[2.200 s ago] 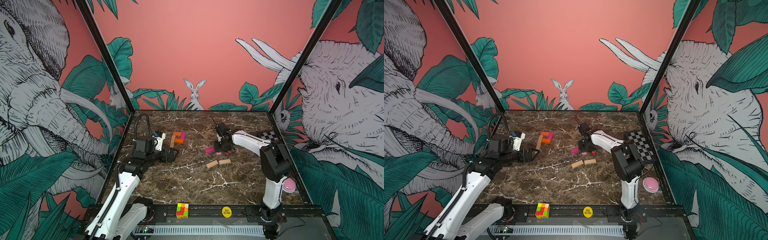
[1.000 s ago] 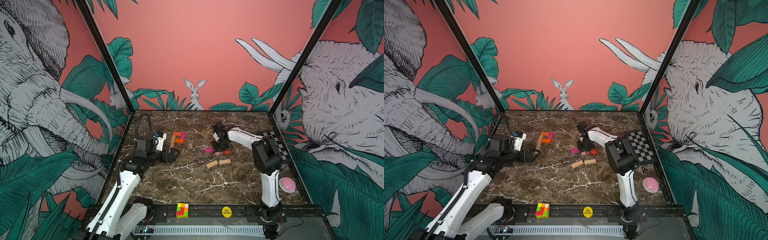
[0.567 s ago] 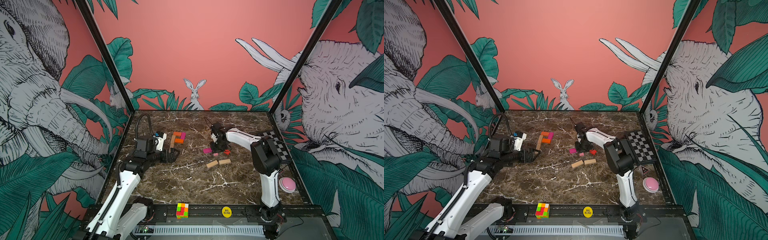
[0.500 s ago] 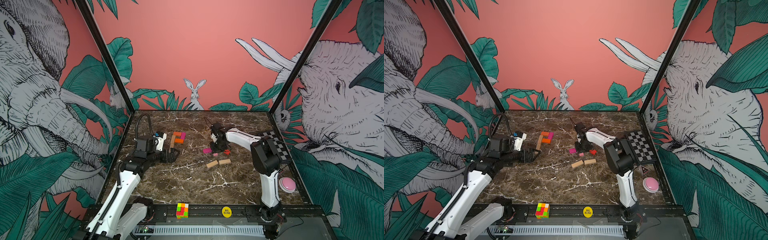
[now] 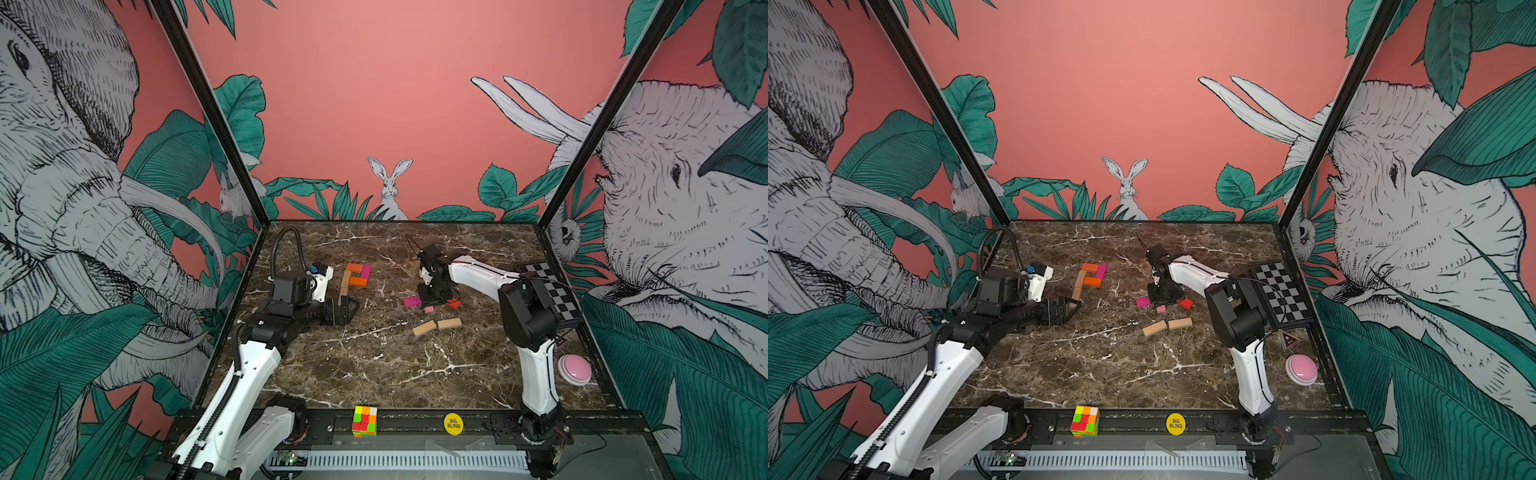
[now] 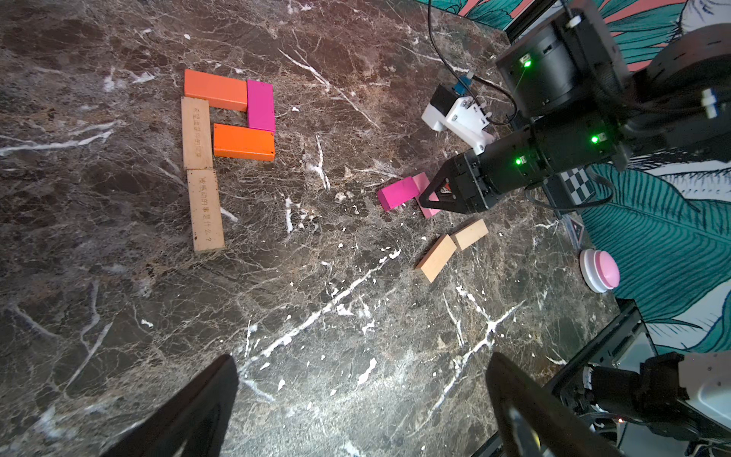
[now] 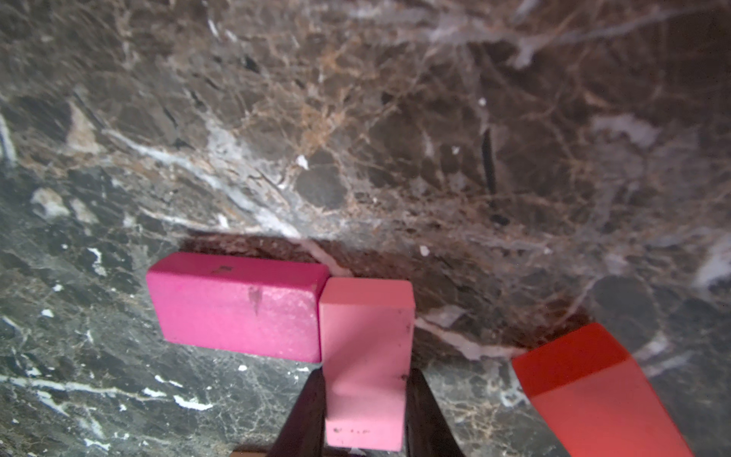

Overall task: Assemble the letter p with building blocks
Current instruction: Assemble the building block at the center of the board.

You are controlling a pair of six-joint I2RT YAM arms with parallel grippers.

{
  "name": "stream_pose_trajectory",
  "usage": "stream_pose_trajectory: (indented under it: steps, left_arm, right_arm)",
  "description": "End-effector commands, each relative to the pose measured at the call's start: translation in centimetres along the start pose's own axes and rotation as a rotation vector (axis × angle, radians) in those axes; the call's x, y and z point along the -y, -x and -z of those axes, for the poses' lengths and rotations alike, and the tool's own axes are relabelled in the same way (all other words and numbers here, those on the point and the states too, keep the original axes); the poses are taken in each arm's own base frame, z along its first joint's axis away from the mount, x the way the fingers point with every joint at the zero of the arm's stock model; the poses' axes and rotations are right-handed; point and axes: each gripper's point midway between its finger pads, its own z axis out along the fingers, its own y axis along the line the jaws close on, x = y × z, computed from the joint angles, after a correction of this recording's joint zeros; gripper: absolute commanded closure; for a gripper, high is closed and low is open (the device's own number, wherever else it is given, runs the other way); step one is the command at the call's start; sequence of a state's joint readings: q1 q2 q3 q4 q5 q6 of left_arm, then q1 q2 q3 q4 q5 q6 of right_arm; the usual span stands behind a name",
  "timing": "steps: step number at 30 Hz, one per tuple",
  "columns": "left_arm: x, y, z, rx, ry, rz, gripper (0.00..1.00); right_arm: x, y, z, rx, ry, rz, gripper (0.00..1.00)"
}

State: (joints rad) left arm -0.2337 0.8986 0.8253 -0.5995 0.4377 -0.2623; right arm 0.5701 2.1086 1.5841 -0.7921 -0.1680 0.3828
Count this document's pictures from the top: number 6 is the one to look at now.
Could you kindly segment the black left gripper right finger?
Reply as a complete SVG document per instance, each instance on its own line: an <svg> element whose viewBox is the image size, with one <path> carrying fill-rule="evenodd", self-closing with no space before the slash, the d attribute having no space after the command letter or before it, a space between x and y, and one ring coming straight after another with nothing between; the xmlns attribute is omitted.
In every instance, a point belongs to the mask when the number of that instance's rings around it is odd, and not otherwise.
<svg viewBox="0 0 731 457"><path fill-rule="evenodd" d="M492 354L485 380L506 456L620 454L504 354Z"/></svg>

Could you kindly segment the magenta block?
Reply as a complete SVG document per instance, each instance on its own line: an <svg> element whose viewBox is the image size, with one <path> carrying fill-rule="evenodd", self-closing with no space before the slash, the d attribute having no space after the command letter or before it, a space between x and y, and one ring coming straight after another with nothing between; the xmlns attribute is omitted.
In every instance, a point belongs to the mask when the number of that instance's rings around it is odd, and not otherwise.
<svg viewBox="0 0 731 457"><path fill-rule="evenodd" d="M412 177L397 181L377 192L377 198L384 211L391 211L419 195L420 190Z"/></svg>
<svg viewBox="0 0 731 457"><path fill-rule="evenodd" d="M250 129L276 132L276 117L272 85L247 80L247 121Z"/></svg>

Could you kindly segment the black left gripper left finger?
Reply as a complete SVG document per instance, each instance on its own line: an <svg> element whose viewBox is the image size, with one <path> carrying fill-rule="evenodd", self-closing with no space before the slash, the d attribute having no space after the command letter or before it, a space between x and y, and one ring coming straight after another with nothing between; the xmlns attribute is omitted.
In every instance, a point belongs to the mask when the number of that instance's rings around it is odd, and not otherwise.
<svg viewBox="0 0 731 457"><path fill-rule="evenodd" d="M218 456L238 390L234 359L223 354L107 456Z"/></svg>

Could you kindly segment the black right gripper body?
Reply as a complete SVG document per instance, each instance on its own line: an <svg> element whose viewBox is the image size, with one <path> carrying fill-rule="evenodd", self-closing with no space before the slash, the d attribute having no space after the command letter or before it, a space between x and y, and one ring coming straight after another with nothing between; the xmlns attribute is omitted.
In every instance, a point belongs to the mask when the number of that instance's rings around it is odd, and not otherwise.
<svg viewBox="0 0 731 457"><path fill-rule="evenodd" d="M447 160L445 173L452 195L447 207L453 213L483 213L503 198L483 173L480 156L472 150Z"/></svg>

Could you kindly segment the orange block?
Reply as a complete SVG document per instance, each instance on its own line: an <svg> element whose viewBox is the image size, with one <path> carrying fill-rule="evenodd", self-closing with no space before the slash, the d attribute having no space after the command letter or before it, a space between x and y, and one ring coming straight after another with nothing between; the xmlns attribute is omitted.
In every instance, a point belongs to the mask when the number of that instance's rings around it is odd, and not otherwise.
<svg viewBox="0 0 731 457"><path fill-rule="evenodd" d="M276 157L274 134L270 131L214 124L213 153L216 157L271 162Z"/></svg>
<svg viewBox="0 0 731 457"><path fill-rule="evenodd" d="M211 108L247 111L246 81L189 69L184 79L186 97L205 100Z"/></svg>

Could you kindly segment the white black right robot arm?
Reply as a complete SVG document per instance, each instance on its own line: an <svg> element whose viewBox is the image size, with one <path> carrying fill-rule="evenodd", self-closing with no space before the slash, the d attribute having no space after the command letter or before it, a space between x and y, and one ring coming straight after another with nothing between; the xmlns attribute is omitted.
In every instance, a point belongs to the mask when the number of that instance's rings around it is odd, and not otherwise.
<svg viewBox="0 0 731 457"><path fill-rule="evenodd" d="M478 76L438 87L424 120L458 135L468 150L437 171L419 196L423 207L482 213L507 193L529 192L565 171L603 162L623 171L637 154L730 158L726 23L689 32L632 72L595 4L572 1L496 66L513 107L506 120L512 133L487 133L493 121L473 89Z"/></svg>

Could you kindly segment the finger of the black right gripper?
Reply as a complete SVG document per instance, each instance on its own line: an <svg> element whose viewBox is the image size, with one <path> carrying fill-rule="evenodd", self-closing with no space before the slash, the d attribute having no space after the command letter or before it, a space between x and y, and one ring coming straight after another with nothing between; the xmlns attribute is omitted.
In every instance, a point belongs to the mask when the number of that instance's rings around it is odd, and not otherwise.
<svg viewBox="0 0 731 457"><path fill-rule="evenodd" d="M452 162L445 161L434 177L428 181L418 197L418 203L423 209L453 210L453 202L457 197L451 185L452 172Z"/></svg>

